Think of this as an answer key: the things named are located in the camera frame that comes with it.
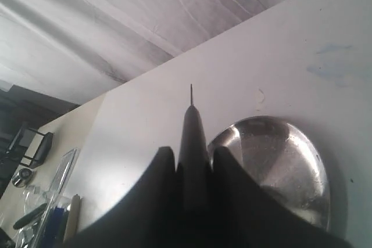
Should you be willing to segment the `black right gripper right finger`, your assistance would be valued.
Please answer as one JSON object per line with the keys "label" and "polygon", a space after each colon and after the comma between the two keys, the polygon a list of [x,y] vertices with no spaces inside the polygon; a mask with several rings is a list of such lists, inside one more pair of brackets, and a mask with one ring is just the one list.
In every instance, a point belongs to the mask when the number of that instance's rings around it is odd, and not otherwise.
{"label": "black right gripper right finger", "polygon": [[213,155],[212,228],[204,247],[350,247],[267,194],[225,147]]}

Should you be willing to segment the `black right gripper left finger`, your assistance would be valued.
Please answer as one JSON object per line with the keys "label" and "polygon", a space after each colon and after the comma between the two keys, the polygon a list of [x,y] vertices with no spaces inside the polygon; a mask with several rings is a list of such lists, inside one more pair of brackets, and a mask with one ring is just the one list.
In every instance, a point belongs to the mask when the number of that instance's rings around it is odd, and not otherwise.
{"label": "black right gripper left finger", "polygon": [[176,220],[174,153],[158,149],[131,190],[63,247],[185,247]]}

